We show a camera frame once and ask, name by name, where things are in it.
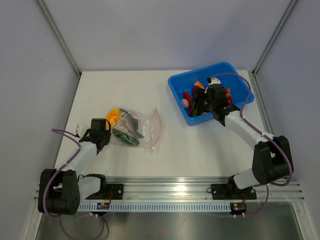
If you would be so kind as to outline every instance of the blue plastic bin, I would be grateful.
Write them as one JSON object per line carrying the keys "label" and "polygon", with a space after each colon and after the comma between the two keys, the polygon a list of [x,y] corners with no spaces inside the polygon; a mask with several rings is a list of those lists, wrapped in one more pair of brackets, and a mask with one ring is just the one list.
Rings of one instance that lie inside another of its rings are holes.
{"label": "blue plastic bin", "polygon": [[[201,124],[203,122],[213,119],[212,113],[206,113],[197,117],[188,116],[189,109],[182,106],[181,100],[184,98],[184,92],[187,92],[192,97],[192,88],[196,81],[200,81],[206,88],[208,86],[207,78],[216,74],[222,73],[237,73],[237,71],[228,62],[220,62],[211,66],[206,66],[196,70],[188,71],[178,75],[171,76],[168,79],[168,84],[171,88],[173,96],[178,104],[186,123],[190,126]],[[248,96],[249,88],[246,83],[237,76],[223,75],[219,76],[225,88],[230,89],[231,98],[233,103],[239,108],[244,104]],[[248,103],[255,99],[253,93],[249,98]]]}

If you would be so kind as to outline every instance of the red toy pepper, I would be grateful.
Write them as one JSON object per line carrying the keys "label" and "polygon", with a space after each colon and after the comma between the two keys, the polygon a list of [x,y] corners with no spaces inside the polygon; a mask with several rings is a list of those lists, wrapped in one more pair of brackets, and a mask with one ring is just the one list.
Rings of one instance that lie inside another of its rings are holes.
{"label": "red toy pepper", "polygon": [[183,96],[184,96],[184,98],[185,98],[189,103],[191,103],[192,98],[190,97],[189,93],[184,92],[184,93],[183,93]]}

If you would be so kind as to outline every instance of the white wall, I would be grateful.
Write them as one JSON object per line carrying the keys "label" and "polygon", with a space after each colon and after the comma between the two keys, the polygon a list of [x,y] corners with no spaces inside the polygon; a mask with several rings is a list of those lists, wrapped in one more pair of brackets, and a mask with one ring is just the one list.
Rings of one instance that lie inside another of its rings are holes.
{"label": "white wall", "polygon": [[258,73],[275,133],[290,141],[294,177],[320,226],[320,1],[300,1]]}
{"label": "white wall", "polygon": [[0,1],[0,238],[17,240],[77,78],[33,0]]}
{"label": "white wall", "polygon": [[82,71],[253,69],[290,0],[45,0]]}

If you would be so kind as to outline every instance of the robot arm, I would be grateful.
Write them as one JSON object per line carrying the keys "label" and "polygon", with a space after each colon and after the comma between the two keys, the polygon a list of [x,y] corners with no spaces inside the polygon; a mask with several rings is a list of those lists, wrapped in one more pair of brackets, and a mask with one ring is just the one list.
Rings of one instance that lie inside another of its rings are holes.
{"label": "robot arm", "polygon": [[[54,178],[46,195],[46,208],[49,213],[73,215],[77,212],[81,199],[91,195],[104,197],[109,189],[104,175],[88,174],[78,182],[79,174],[103,148],[111,137],[110,125],[106,130],[106,119],[94,118],[91,127],[79,140],[80,152]],[[43,197],[45,189],[57,169],[45,169],[41,173],[38,210],[44,213]]]}
{"label": "robot arm", "polygon": [[[252,186],[265,185],[289,175],[289,166],[277,148],[242,119],[240,109],[236,105],[228,104],[225,88],[219,79],[211,77],[207,80],[208,88],[196,90],[191,107],[200,112],[212,113],[215,120],[234,131],[253,150],[252,168],[228,178],[226,186],[230,195],[239,195]],[[260,131],[283,150],[293,170],[288,140],[284,136],[275,137],[263,130]]]}

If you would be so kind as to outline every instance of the toy fruit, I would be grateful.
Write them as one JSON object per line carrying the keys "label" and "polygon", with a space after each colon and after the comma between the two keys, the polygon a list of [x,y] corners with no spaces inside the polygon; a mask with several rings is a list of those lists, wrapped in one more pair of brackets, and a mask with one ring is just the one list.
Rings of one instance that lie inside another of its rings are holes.
{"label": "toy fruit", "polygon": [[113,108],[108,115],[105,117],[111,124],[111,128],[119,121],[120,119],[120,111],[116,108]]}
{"label": "toy fruit", "polygon": [[196,82],[194,83],[194,85],[195,85],[195,86],[198,86],[198,87],[201,88],[201,89],[205,89],[205,87],[202,85],[202,83],[201,83],[200,81],[196,81]]}
{"label": "toy fruit", "polygon": [[187,109],[187,108],[189,107],[189,102],[188,102],[187,99],[183,98],[183,99],[181,100],[181,103],[182,103],[182,106],[183,106],[185,109]]}
{"label": "toy fruit", "polygon": [[187,93],[186,91],[183,93],[183,97],[189,102],[191,103],[192,98],[190,97],[189,93]]}
{"label": "toy fruit", "polygon": [[193,109],[191,107],[189,107],[189,113],[188,113],[189,117],[192,117],[192,111],[193,111]]}
{"label": "toy fruit", "polygon": [[117,138],[121,139],[122,142],[129,144],[131,146],[138,146],[139,145],[139,141],[134,138],[133,136],[130,136],[118,129],[112,129],[112,133],[114,136],[116,136]]}
{"label": "toy fruit", "polygon": [[191,116],[192,116],[193,118],[195,118],[196,116],[198,116],[198,109],[194,109],[194,110],[192,111],[192,113],[191,113]]}
{"label": "toy fruit", "polygon": [[233,101],[232,101],[232,99],[231,99],[230,89],[229,89],[229,91],[227,91],[227,92],[228,92],[228,93],[225,94],[226,99],[227,99],[227,102],[228,102],[228,104],[232,104]]}

